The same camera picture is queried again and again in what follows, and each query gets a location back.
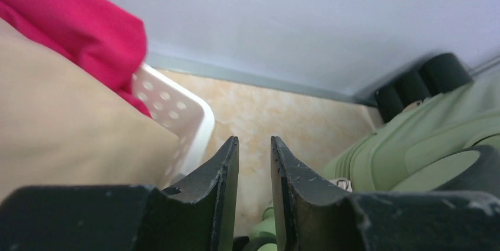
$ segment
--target wall baseboard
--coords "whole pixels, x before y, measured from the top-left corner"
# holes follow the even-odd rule
[[[472,78],[477,79],[479,77],[487,76],[497,71],[500,71],[500,56],[470,69],[469,74],[472,76]]]
[[[270,88],[318,98],[326,98],[329,100],[373,106],[372,101],[357,96],[346,95],[336,91],[314,88],[288,81],[261,77],[258,75],[248,74],[246,72],[237,70],[229,70],[227,68],[208,65],[197,61],[173,58],[158,54],[156,52],[149,52],[146,58],[146,62],[152,67],[162,68],[174,72],[181,72],[219,80],[227,80],[262,88]]]

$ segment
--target white wall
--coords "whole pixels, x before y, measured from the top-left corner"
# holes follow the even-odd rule
[[[500,54],[500,0],[112,1],[151,52],[347,95],[438,52]]]

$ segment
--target black rubber wheel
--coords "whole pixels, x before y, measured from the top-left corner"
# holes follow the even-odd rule
[[[419,73],[433,96],[453,91],[472,82],[467,70],[451,53],[431,58],[423,64]]]
[[[382,120],[385,123],[388,123],[405,108],[396,89],[392,85],[382,87],[375,92],[375,100],[377,101],[377,107],[379,108]]]
[[[260,247],[266,244],[273,243],[276,244],[276,238],[271,236],[261,236],[250,241],[242,251],[257,251]]]
[[[479,158],[465,171],[435,190],[484,191],[500,197],[500,154],[489,145],[480,145],[463,151],[477,151]]]
[[[394,88],[405,107],[416,101],[432,97],[419,72],[415,70],[400,76],[394,82]]]
[[[232,251],[243,251],[243,248],[250,242],[248,236],[239,236],[233,239]]]

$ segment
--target beige marble tile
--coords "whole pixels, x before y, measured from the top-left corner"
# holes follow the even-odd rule
[[[204,161],[229,136],[239,137],[236,235],[247,234],[260,222],[264,208],[271,202],[271,136],[280,136],[300,160],[321,171],[380,124],[374,108],[176,72],[162,73],[212,107],[216,124]]]

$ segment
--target scratched black metal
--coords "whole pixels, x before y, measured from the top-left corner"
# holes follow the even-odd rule
[[[33,186],[0,205],[0,250],[230,250],[238,139],[160,191],[153,186]]]

